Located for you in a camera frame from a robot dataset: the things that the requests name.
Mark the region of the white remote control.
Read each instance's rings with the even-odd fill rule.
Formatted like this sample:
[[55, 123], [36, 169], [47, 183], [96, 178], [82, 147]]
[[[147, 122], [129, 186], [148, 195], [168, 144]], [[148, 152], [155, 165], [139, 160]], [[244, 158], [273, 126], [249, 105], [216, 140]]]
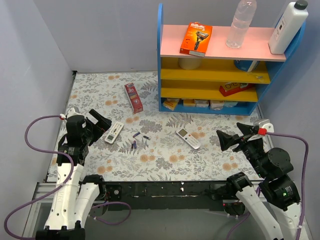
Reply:
[[198, 150], [201, 146], [201, 143], [189, 133], [186, 129], [180, 128], [176, 131], [176, 134], [182, 138], [189, 146], [194, 150]]
[[115, 122], [112, 124], [110, 131], [108, 132], [107, 136], [105, 137], [104, 141], [108, 144], [113, 144], [117, 139], [118, 135], [122, 131], [124, 124], [122, 122]]

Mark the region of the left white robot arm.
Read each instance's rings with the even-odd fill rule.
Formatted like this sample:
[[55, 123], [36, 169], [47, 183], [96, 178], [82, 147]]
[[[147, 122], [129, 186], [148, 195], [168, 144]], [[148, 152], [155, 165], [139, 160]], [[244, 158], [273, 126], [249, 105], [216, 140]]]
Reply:
[[89, 147], [112, 125], [112, 121], [91, 109], [88, 117], [71, 108], [65, 117], [66, 134], [57, 147], [57, 191], [44, 229], [36, 232], [37, 240], [83, 240], [85, 223], [95, 200], [106, 196], [101, 175], [93, 174], [80, 180]]

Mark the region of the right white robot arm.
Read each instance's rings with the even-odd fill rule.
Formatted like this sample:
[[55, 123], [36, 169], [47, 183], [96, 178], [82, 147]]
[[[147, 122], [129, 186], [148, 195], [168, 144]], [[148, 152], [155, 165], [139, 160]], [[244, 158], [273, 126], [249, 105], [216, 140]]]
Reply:
[[242, 135], [229, 135], [217, 130], [222, 151], [234, 147], [243, 152], [257, 175], [263, 179], [255, 189], [243, 172], [226, 179], [226, 184], [213, 191], [215, 195], [239, 199], [259, 225], [267, 240], [306, 240], [303, 227], [304, 204], [297, 186], [288, 173], [293, 171], [290, 155], [282, 148], [264, 150], [263, 136], [274, 135], [268, 119], [255, 125], [238, 122]]

